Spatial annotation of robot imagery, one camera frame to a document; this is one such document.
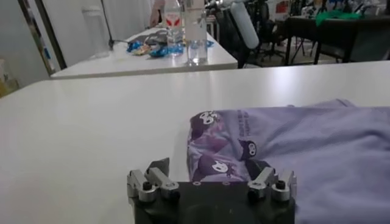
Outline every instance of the white table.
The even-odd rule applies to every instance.
[[[54,80],[0,99],[0,223],[129,224],[126,175],[171,158],[187,180],[203,110],[349,99],[390,106],[390,62]]]
[[[149,35],[161,28],[153,28],[130,37],[127,41],[139,35]],[[172,60],[165,58],[150,58],[149,55],[134,56],[127,53],[127,44],[118,43],[108,57],[85,60],[51,75],[52,79],[76,79],[89,77],[108,77],[121,75],[146,75],[173,72],[211,71],[223,69],[236,69],[237,60],[233,58],[219,43],[207,34],[208,40],[214,42],[208,48],[208,62],[200,66],[189,67],[184,52],[180,57]]]

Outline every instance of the purple t-shirt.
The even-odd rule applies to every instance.
[[[192,181],[249,181],[265,161],[297,175],[297,223],[390,223],[390,108],[205,111],[191,118]]]

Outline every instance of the black stand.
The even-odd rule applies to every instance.
[[[105,7],[104,7],[103,0],[101,0],[101,3],[102,3],[102,8],[103,8],[103,14],[104,14],[105,23],[106,23],[107,29],[108,29],[108,35],[110,36],[110,39],[108,41],[108,46],[110,47],[110,51],[113,51],[114,50],[114,43],[115,43],[115,41],[112,39],[110,26],[108,25],[107,15],[105,14]]]

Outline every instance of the water bottle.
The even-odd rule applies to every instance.
[[[185,0],[185,39],[188,63],[207,61],[207,30],[204,0]]]
[[[182,30],[182,8],[178,0],[165,0],[164,17],[165,24],[168,30],[168,47],[170,49],[178,49],[183,41]],[[178,51],[171,52],[171,56],[179,55]]]

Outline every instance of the white cylinder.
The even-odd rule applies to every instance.
[[[233,15],[233,18],[237,24],[237,28],[241,33],[241,36],[243,37],[245,45],[249,49],[256,48],[258,46],[259,40],[244,3],[234,2],[230,7],[230,12]]]

